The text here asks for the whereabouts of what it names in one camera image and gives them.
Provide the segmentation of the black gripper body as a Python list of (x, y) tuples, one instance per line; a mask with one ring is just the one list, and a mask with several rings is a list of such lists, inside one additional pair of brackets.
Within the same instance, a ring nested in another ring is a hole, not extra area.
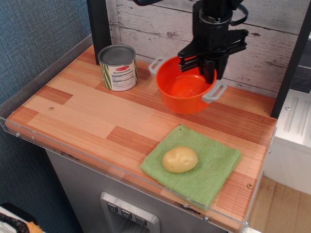
[(223, 18), (211, 17), (202, 9), (194, 9), (192, 14), (193, 39), (179, 53), (179, 68), (182, 72), (199, 67), (203, 60), (216, 63), (221, 57), (228, 57), (246, 49), (245, 38), (248, 30), (230, 30), (229, 26), (237, 26), (246, 21), (248, 11), (241, 10), (244, 17), (233, 21), (233, 11), (229, 10)]

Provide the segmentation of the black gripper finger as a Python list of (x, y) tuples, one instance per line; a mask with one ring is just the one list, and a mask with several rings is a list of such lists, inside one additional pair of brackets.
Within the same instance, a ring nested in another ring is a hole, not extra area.
[(217, 80), (221, 80), (227, 65), (228, 57), (221, 57), (216, 60)]
[(203, 60), (199, 64), (200, 74), (205, 78), (206, 83), (214, 82), (215, 62), (212, 60)]

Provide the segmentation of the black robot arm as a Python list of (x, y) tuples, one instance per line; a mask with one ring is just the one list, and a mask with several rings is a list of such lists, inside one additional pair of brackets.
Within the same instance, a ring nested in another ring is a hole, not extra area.
[(246, 21), (240, 0), (199, 0), (193, 5), (192, 41), (179, 53), (181, 72), (199, 70), (206, 83), (223, 77), (228, 57), (246, 49), (248, 30), (230, 30)]

